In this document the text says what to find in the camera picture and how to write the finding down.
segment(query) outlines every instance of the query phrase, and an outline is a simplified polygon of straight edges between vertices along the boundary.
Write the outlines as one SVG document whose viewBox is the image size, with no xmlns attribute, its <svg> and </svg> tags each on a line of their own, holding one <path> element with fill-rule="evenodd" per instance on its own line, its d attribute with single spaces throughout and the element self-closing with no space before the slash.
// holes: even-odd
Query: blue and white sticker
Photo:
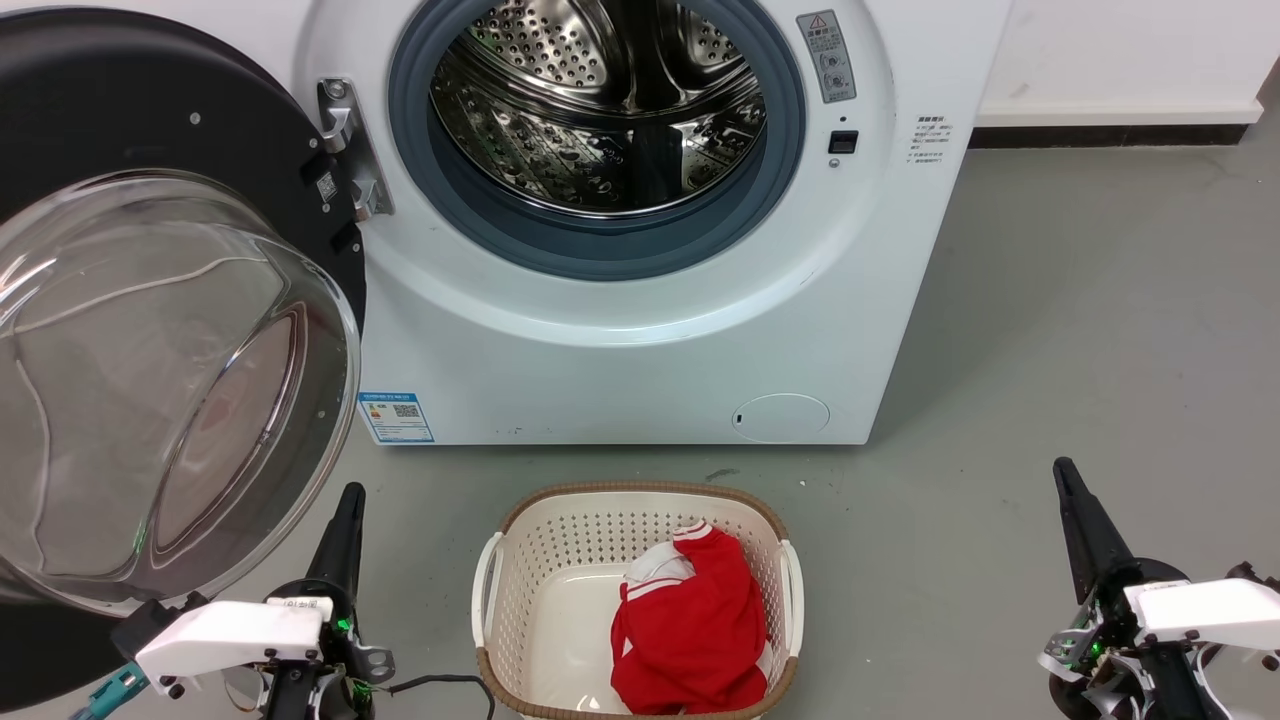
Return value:
<svg viewBox="0 0 1280 720">
<path fill-rule="evenodd" d="M 362 392 L 360 407 L 365 411 L 369 432 L 378 442 L 435 442 L 416 393 Z"/>
</svg>

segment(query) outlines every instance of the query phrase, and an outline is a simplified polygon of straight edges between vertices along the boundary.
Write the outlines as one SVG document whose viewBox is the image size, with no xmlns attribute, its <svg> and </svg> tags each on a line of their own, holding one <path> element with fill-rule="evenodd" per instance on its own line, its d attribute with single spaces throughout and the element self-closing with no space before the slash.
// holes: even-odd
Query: white wall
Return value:
<svg viewBox="0 0 1280 720">
<path fill-rule="evenodd" d="M 1251 123 L 1280 0 L 1015 0 L 979 126 Z"/>
</svg>

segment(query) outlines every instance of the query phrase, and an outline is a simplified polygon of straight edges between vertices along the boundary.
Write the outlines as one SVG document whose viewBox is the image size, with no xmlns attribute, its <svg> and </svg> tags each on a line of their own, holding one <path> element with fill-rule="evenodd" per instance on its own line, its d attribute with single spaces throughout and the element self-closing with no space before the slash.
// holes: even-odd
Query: black cable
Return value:
<svg viewBox="0 0 1280 720">
<path fill-rule="evenodd" d="M 484 696 L 489 698 L 489 715 L 485 716 L 485 720 L 493 720 L 493 714 L 498 708 L 498 706 L 497 703 L 494 703 L 493 692 L 489 691 L 489 685 L 484 684 L 484 680 L 480 679 L 477 675 L 422 675 L 421 678 L 404 680 L 398 685 L 392 685 L 384 689 L 392 696 L 394 696 L 396 693 L 411 691 L 419 685 L 425 685 L 428 683 L 475 683 L 480 685 L 480 689 L 484 691 Z"/>
</svg>

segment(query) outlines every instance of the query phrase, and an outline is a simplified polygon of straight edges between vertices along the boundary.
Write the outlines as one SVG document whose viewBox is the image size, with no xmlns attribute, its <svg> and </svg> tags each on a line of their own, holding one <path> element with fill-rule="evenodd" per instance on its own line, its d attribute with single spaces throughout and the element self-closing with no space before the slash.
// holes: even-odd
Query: white plastic basket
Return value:
<svg viewBox="0 0 1280 720">
<path fill-rule="evenodd" d="M 630 715 L 609 684 L 618 585 L 632 560 L 698 520 L 742 543 L 764 597 L 773 664 L 759 703 L 696 717 L 748 720 L 776 706 L 804 638 L 800 560 L 782 521 L 759 500 L 677 483 L 553 487 L 507 516 L 480 555 L 471 594 L 480 674 L 494 694 L 526 717 Z"/>
</svg>

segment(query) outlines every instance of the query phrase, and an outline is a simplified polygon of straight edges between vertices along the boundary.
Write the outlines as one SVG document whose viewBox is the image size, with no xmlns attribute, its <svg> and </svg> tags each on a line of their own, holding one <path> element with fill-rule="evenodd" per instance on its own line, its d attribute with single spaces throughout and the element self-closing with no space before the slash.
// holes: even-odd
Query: robotic arm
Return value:
<svg viewBox="0 0 1280 720">
<path fill-rule="evenodd" d="M 356 619 L 365 488 L 351 483 L 325 528 L 307 575 L 264 602 L 179 609 L 143 603 L 111 634 L 131 661 L 73 720 L 102 720 L 154 687 L 178 700 L 198 675 L 250 666 L 262 675 L 257 708 L 269 720 L 372 720 L 371 685 L 396 674 L 387 648 L 361 642 Z"/>
<path fill-rule="evenodd" d="M 1135 557 L 1068 457 L 1053 462 L 1062 533 L 1080 609 L 1039 655 L 1050 693 L 1073 720 L 1230 720 L 1204 676 L 1222 646 L 1266 651 L 1280 667 L 1280 580 L 1248 562 L 1192 583 Z"/>
</svg>

